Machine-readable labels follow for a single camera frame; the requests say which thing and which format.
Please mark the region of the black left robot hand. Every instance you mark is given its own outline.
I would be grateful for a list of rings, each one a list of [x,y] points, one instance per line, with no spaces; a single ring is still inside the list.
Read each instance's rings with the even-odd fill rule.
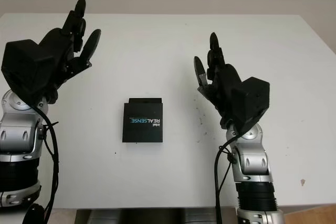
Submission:
[[[39,43],[55,59],[55,67],[43,94],[49,104],[56,103],[58,89],[65,82],[92,66],[90,59],[98,46],[101,30],[94,30],[83,43],[85,9],[86,0],[78,0],[63,27],[52,29]]]

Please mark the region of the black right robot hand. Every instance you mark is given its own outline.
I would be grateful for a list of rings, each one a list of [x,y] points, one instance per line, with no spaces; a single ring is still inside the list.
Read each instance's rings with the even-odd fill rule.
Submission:
[[[231,92],[235,85],[241,83],[241,79],[235,68],[225,62],[222,48],[214,32],[209,39],[207,64],[208,68],[205,70],[200,58],[194,57],[197,90],[220,114],[221,128],[228,129],[233,123]]]

